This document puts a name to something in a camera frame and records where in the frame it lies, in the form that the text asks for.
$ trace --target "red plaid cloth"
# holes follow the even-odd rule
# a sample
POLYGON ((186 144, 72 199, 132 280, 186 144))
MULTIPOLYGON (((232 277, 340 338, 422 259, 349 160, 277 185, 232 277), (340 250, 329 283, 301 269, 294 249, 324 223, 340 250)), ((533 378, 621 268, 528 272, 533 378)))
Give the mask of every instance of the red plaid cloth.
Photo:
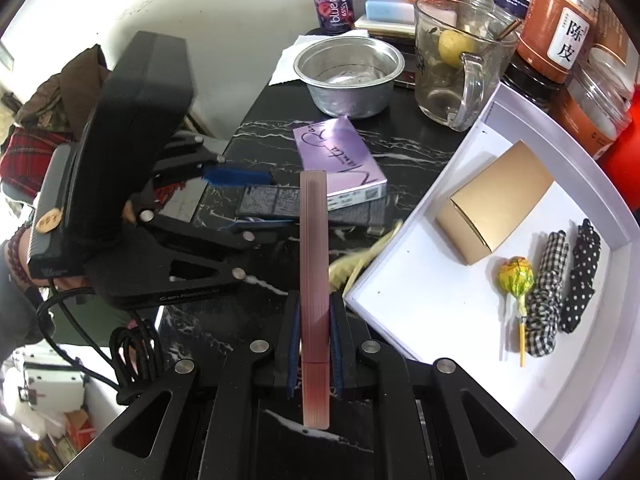
POLYGON ((54 150, 72 134, 16 128, 0 161, 0 179, 32 199, 40 191, 54 150))

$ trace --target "pink plastic stick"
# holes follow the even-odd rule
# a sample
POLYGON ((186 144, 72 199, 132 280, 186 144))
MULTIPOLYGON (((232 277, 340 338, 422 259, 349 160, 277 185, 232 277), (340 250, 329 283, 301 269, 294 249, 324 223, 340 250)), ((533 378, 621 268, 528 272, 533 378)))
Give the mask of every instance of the pink plastic stick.
POLYGON ((329 229, 326 172, 300 174, 300 309, 304 425, 329 427, 329 229))

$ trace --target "qr code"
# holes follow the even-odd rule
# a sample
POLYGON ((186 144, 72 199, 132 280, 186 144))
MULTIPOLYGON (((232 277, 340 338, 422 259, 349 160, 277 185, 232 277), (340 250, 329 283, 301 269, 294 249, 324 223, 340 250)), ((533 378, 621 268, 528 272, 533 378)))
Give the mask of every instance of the qr code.
POLYGON ((372 187, 371 189, 367 189, 364 192, 364 200, 373 200, 374 198, 378 198, 378 188, 372 187))

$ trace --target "gold cardboard box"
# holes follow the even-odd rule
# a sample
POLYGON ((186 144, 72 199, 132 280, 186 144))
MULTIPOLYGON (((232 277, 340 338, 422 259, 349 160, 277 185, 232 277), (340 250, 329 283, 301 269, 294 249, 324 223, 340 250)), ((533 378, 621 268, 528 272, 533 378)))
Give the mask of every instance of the gold cardboard box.
POLYGON ((520 140, 451 195, 436 220, 472 265, 513 233, 553 181, 520 140))

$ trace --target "black cable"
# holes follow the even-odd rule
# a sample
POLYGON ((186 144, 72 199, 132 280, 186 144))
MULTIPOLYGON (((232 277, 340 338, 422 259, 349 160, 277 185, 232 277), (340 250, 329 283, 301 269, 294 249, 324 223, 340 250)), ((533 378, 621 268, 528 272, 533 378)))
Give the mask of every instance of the black cable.
POLYGON ((79 296, 80 294, 95 294, 95 291, 91 287, 75 288, 73 290, 66 290, 65 292, 60 292, 56 296, 49 298, 47 301, 44 301, 38 307, 38 311, 36 314, 38 319, 38 326, 40 327, 40 331, 42 332, 43 338, 47 341, 47 343, 49 343, 49 345, 51 346, 51 348, 53 348, 55 353, 58 354, 60 357, 62 357, 67 363, 72 365, 73 368, 75 368, 76 370, 80 370, 81 372, 85 373, 91 378, 94 378, 98 381, 108 384, 111 388, 118 391, 120 387, 116 383, 106 378, 105 376, 100 375, 99 373, 96 373, 93 370, 89 370, 89 368, 85 366, 82 366, 78 361, 73 360, 69 356, 69 354, 67 354, 62 348, 60 348, 58 344, 55 341, 53 341, 51 336, 47 333, 47 327, 45 325, 46 318, 44 316, 49 316, 49 309, 55 304, 58 304, 58 302, 60 301, 68 300, 69 298, 79 296))
POLYGON ((94 295, 95 291, 90 287, 75 288, 64 292, 57 292, 53 287, 54 283, 50 280, 49 285, 52 286, 52 297, 44 301, 37 310, 38 326, 42 332, 42 336, 54 351, 62 357, 73 368, 84 372, 91 378, 108 384, 114 390, 120 392, 123 388, 131 386, 136 381, 155 381, 164 373, 164 359, 162 347, 160 344, 160 336, 155 327, 146 320, 143 320, 136 312, 132 312, 132 316, 137 326, 133 328, 117 327, 112 333, 109 341, 109 349, 111 359, 109 359, 102 349, 95 343, 84 329, 80 326, 76 318, 69 312, 65 300, 74 298, 83 294, 94 295), (82 338, 92 347, 105 361, 114 369, 118 384, 110 379, 89 370, 82 366, 79 362, 73 360, 69 355, 61 349, 55 341, 49 336, 46 330, 45 322, 49 316, 49 309, 54 305, 59 305, 60 310, 65 314, 69 323, 76 329, 82 338), (136 362, 132 362, 130 351, 135 351, 136 362))
MULTIPOLYGON (((49 289, 51 291, 52 297, 58 295, 58 291, 56 290, 56 285, 53 283, 53 280, 49 280, 49 289)), ((89 336, 88 333, 84 331, 84 329, 82 328, 82 326, 80 326, 80 324, 78 323, 78 321, 76 320, 74 315, 71 314, 71 312, 69 311, 68 307, 66 306, 66 303, 63 300, 59 300, 58 301, 58 306, 60 307, 60 310, 62 311, 62 314, 65 315, 65 317, 68 319, 69 323, 71 323, 71 326, 74 329, 76 329, 76 332, 78 332, 80 334, 82 339, 84 339, 84 341, 91 348, 93 348, 96 352, 98 352, 100 357, 102 357, 105 361, 107 361, 109 366, 113 367, 113 364, 111 363, 111 359, 109 359, 107 357, 107 355, 102 351, 100 346, 98 346, 98 344, 91 338, 91 336, 89 336)))

